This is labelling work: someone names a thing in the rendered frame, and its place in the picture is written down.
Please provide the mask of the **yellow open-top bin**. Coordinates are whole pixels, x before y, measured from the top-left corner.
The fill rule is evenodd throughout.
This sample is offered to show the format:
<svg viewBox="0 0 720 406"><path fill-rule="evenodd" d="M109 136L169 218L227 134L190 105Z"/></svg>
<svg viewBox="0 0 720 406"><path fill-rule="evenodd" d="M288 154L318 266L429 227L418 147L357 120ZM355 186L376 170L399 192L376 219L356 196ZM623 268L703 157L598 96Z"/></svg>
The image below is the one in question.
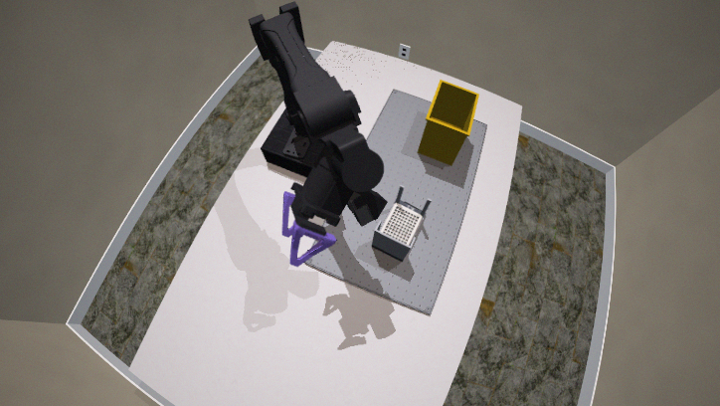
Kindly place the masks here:
<svg viewBox="0 0 720 406"><path fill-rule="evenodd" d="M427 124L418 153L452 166L470 135L478 96L475 92L440 80L426 117Z"/></svg>

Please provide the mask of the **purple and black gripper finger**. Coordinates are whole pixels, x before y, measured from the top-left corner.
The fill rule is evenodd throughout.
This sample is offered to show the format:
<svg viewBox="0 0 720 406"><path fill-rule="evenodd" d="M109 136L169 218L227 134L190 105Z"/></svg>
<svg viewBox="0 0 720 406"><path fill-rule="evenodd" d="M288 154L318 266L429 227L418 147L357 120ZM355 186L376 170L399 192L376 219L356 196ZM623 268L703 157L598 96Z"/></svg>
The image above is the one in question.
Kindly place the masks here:
<svg viewBox="0 0 720 406"><path fill-rule="evenodd" d="M284 191L283 193L283 211L282 211L282 235L290 237L292 235L293 225L288 229L289 206L291 205L295 195Z"/></svg>
<svg viewBox="0 0 720 406"><path fill-rule="evenodd" d="M300 242L300 238L303 237L303 235L307 236L309 238L315 239L319 242L316 243L312 248L310 248L307 252L305 252L301 257L298 258L297 253L298 253L299 242ZM335 239L334 235L329 234L329 233L326 233L325 236L319 235L317 233L311 232L309 230L306 230L304 228L297 226L295 223L295 220L294 220L293 228L292 228L289 263L293 266L298 267L301 264L303 264L304 262L306 262L308 259L313 257L314 255L316 255L316 254L320 253L321 251L334 245L335 242L336 242L336 239Z"/></svg>

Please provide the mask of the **white well plate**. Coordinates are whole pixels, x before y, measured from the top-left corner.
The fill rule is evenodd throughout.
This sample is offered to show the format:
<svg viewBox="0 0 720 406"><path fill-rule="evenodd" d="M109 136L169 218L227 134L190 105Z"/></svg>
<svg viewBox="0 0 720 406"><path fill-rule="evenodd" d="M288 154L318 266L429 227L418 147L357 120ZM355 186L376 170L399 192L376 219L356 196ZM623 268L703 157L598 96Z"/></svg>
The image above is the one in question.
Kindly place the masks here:
<svg viewBox="0 0 720 406"><path fill-rule="evenodd" d="M390 214L380 232L382 232L394 239L396 238L396 240L404 242L407 245L410 245L410 243L413 239L413 236L414 236L422 218L423 218L423 216L421 214L419 214L409 208L406 208L398 203L395 203L392 211L390 212Z"/></svg>

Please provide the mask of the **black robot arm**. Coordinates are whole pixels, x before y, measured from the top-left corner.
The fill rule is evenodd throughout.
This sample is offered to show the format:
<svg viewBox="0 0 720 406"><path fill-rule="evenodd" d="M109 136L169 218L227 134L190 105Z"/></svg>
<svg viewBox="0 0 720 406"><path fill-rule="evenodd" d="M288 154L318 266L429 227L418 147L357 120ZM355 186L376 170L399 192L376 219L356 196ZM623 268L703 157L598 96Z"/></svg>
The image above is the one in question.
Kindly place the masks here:
<svg viewBox="0 0 720 406"><path fill-rule="evenodd" d="M264 61L277 71L285 115L296 126L283 153L304 159L311 144L324 143L317 161L341 180L335 179L320 207L340 216L347 204L364 226L377 220L388 203L371 190L383 177L383 160L358 130L361 109L353 92L343 91L304 45L295 1L280 6L279 14L268 20L261 14L249 23Z"/></svg>

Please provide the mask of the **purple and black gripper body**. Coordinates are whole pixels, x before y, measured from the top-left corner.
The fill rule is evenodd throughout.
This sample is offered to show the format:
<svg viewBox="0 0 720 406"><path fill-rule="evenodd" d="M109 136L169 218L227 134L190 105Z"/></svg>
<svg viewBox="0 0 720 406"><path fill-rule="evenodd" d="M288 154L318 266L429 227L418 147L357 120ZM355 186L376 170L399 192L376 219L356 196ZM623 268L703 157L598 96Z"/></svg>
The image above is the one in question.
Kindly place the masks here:
<svg viewBox="0 0 720 406"><path fill-rule="evenodd" d="M320 207L336 178L340 179L316 161L303 185L293 182L290 189L296 196L290 207L297 226L325 236L325 228L308 221L309 218L313 219L315 215L324 220L327 218L327 224L338 225L340 217Z"/></svg>

